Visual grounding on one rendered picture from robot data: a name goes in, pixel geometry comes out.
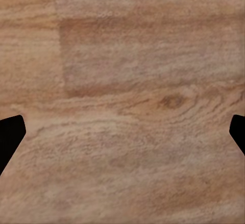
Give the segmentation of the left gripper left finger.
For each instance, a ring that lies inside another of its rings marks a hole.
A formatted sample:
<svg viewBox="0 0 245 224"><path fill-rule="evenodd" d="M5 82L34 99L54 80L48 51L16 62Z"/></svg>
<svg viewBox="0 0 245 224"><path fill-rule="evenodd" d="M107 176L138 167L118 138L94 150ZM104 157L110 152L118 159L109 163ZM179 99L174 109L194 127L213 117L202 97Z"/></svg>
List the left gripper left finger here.
<svg viewBox="0 0 245 224"><path fill-rule="evenodd" d="M0 120L0 175L26 135L21 115Z"/></svg>

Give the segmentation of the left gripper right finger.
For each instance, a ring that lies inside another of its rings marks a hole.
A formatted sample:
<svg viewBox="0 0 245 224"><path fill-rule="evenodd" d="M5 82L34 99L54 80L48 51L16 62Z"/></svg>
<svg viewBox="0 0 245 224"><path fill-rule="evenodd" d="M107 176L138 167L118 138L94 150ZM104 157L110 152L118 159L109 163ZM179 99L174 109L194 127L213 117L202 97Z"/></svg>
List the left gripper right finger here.
<svg viewBox="0 0 245 224"><path fill-rule="evenodd" d="M245 155L245 116L233 115L229 133Z"/></svg>

